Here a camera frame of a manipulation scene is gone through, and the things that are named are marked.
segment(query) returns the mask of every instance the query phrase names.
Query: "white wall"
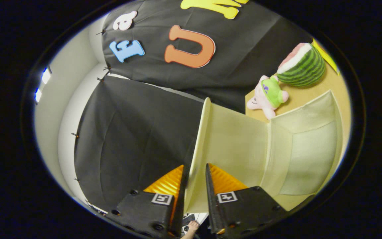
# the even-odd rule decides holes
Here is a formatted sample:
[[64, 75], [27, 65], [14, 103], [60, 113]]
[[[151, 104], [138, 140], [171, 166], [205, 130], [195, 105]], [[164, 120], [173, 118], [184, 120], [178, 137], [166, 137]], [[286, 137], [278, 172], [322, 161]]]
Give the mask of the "white wall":
[[94, 55], [97, 58], [99, 63], [104, 63], [104, 54], [103, 54], [103, 44], [102, 44], [102, 37], [101, 34], [96, 35], [97, 33], [100, 33], [103, 30], [103, 24], [106, 20], [108, 14], [104, 15], [97, 21], [94, 21], [88, 28], [89, 28], [89, 40], [92, 47], [92, 50], [94, 51]]
[[100, 83], [97, 77], [102, 79], [106, 74], [106, 71], [103, 71], [105, 66], [102, 63], [97, 64], [76, 88], [64, 112], [58, 136], [59, 163], [63, 177], [73, 194], [85, 203], [86, 197], [79, 183], [74, 180], [77, 178], [74, 163], [76, 137], [71, 133], [77, 132], [83, 110], [95, 87]]
[[58, 134], [65, 108], [82, 79], [97, 64], [90, 45], [89, 30], [72, 38], [50, 63], [51, 78], [41, 89], [35, 108], [36, 139], [49, 171], [69, 194], [58, 159]]

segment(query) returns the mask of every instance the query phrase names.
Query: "orange letter u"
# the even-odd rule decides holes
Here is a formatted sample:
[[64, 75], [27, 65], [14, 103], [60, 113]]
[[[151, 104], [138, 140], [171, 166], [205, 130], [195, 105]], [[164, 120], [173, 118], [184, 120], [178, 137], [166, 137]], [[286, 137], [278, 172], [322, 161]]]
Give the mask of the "orange letter u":
[[210, 37], [201, 33], [183, 30], [178, 25], [175, 25], [170, 29], [169, 39], [174, 41], [177, 38], [197, 42], [201, 45], [201, 52], [195, 55], [182, 50], [176, 50], [173, 45], [168, 45], [165, 51], [165, 61], [167, 63], [177, 62], [192, 68], [200, 68], [209, 63], [215, 53], [215, 42]]

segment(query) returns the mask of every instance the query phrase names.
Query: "human hand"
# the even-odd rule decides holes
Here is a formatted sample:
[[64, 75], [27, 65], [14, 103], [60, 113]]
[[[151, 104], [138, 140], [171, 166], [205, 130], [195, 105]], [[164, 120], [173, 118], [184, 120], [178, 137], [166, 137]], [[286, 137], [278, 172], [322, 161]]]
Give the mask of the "human hand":
[[188, 224], [188, 231], [196, 231], [198, 227], [200, 227], [200, 224], [198, 224], [198, 222], [190, 221], [190, 223]]

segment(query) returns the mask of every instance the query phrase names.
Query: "yellow letter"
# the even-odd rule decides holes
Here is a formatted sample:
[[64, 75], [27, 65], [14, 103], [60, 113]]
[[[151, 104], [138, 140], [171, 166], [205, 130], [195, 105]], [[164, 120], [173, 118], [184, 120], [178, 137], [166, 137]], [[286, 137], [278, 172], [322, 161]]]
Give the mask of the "yellow letter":
[[[248, 0], [237, 0], [239, 3], [246, 3]], [[181, 3], [182, 9], [189, 9], [190, 7], [204, 8], [215, 12], [222, 13], [227, 19], [234, 19], [238, 14], [238, 9], [234, 7], [224, 7], [222, 5], [229, 5], [241, 7], [238, 3], [232, 0], [183, 0]]]

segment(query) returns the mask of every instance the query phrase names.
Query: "ceiling light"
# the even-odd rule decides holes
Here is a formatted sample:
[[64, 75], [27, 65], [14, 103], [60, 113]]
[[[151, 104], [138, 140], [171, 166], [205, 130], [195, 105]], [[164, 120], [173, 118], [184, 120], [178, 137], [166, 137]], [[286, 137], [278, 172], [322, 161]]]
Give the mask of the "ceiling light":
[[51, 77], [50, 70], [48, 68], [45, 68], [44, 73], [42, 73], [42, 81], [46, 84], [48, 80], [50, 79], [50, 77]]
[[41, 99], [41, 95], [42, 95], [42, 92], [39, 89], [36, 89], [36, 93], [35, 93], [36, 102], [39, 102], [39, 100]]

